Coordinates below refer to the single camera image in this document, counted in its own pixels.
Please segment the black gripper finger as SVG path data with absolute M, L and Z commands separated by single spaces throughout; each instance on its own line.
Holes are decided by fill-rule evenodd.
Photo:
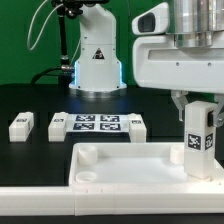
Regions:
M 217 107 L 208 114 L 208 126 L 221 127 L 224 125 L 224 94 L 215 94 Z

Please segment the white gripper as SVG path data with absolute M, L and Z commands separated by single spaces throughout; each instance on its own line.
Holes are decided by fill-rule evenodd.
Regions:
M 140 87 L 168 89 L 184 121 L 188 92 L 224 94 L 224 34 L 202 48 L 176 48 L 169 35 L 146 36 L 133 45 L 133 74 Z

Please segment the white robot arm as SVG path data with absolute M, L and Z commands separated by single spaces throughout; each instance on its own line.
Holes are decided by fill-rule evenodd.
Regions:
M 76 91 L 94 94 L 123 88 L 116 57 L 116 19 L 101 6 L 81 1 L 81 55 Z M 137 36 L 132 68 L 140 87 L 168 89 L 183 114 L 189 92 L 212 93 L 217 107 L 210 125 L 224 125 L 224 0 L 164 0 L 132 20 Z

